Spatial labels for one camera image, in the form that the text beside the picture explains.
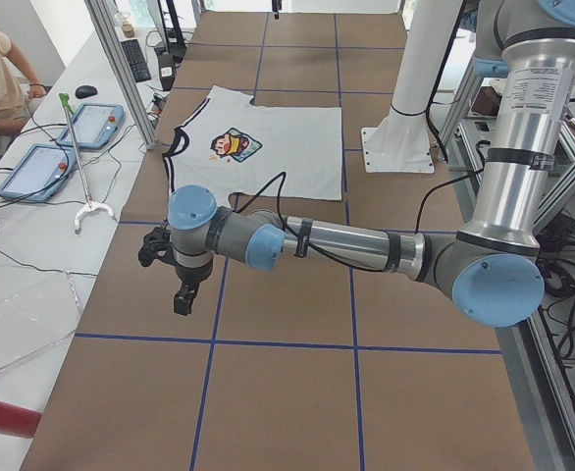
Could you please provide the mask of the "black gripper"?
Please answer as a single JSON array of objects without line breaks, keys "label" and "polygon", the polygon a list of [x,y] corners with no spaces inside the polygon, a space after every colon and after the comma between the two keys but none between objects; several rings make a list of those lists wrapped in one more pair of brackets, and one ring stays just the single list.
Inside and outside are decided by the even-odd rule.
[{"label": "black gripper", "polygon": [[175,270],[181,280],[181,287],[174,295],[173,310],[176,314],[187,316],[192,312],[193,299],[199,292],[200,284],[212,274],[213,255],[176,254]]}]

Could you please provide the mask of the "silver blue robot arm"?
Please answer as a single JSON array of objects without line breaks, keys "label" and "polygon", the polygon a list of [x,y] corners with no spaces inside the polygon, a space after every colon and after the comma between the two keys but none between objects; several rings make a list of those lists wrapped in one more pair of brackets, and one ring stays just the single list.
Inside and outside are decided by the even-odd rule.
[{"label": "silver blue robot arm", "polygon": [[191,312],[217,255],[270,270],[284,252],[313,252],[357,270],[402,273],[487,326],[529,318],[545,290],[532,228],[575,76],[575,1],[484,1],[477,34],[477,72],[494,75],[502,59],[505,89],[473,215],[456,234],[401,235],[266,210],[241,215],[207,188],[186,185],[169,202],[168,256],[181,280],[175,311]]}]

